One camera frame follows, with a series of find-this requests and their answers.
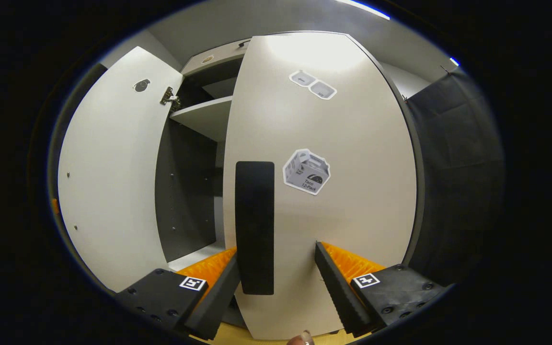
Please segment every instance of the white wall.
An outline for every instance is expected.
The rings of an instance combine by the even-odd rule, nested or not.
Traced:
[[[167,65],[173,67],[175,70],[180,71],[182,65],[172,56],[172,54],[156,39],[152,33],[148,30],[140,31],[136,35],[133,35],[126,41],[121,42],[116,48],[112,49],[110,53],[102,57],[101,64],[106,68],[112,67],[118,59],[123,55],[131,52],[133,48],[140,46],[147,52],[158,57],[161,61],[167,63]]]
[[[380,65],[383,66],[385,72],[393,80],[399,92],[406,98],[416,94],[430,84],[429,81],[426,81],[416,74],[412,74],[396,66],[383,62],[380,62]]]

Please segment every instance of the wooden floor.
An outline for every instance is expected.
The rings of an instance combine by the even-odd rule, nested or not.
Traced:
[[[316,345],[343,345],[348,344],[354,340],[359,340],[364,336],[353,338],[352,334],[346,334],[344,330],[340,330],[337,334],[322,334],[318,336],[313,336],[312,338],[314,339]],[[221,327],[219,327],[217,336],[214,338],[214,340],[202,341],[204,341],[204,343],[213,345],[286,345],[288,340],[253,339],[250,336],[250,332],[248,330],[223,322],[221,323]]]

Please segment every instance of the ceiling light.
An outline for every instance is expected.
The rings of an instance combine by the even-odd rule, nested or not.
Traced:
[[[352,0],[336,0],[336,1],[337,1],[337,2],[342,2],[342,3],[344,3],[344,4],[348,4],[348,5],[350,5],[350,6],[355,6],[355,7],[357,7],[358,9],[362,9],[362,10],[364,10],[364,11],[368,11],[368,12],[373,13],[373,14],[379,16],[379,17],[383,17],[383,18],[385,18],[386,20],[389,20],[389,19],[390,19],[388,15],[386,15],[386,14],[384,14],[384,13],[380,13],[379,11],[373,9],[372,7],[368,7],[368,6],[366,6],[366,5],[359,4],[359,2],[354,2],[354,1],[352,1]]]

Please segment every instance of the taco box sticker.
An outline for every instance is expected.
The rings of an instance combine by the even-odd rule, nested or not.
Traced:
[[[327,161],[308,149],[295,151],[282,174],[286,185],[312,195],[317,195],[330,177]]]

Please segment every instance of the white cabinet door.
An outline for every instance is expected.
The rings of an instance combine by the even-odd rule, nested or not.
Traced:
[[[136,85],[148,80],[149,83]],[[69,124],[59,158],[61,214],[88,268],[120,292],[167,269],[155,218],[155,165],[182,74],[139,46],[92,86]]]
[[[297,70],[337,92],[320,98],[312,87],[289,80]],[[317,195],[283,181],[283,166],[298,149],[330,164],[331,177]],[[227,127],[227,247],[236,245],[238,161],[271,161],[276,169],[274,295],[236,292],[252,336],[287,339],[304,329],[323,334],[341,328],[314,263],[315,241],[390,266],[402,261],[412,233],[416,170],[396,95],[346,35],[255,36],[241,64]]]

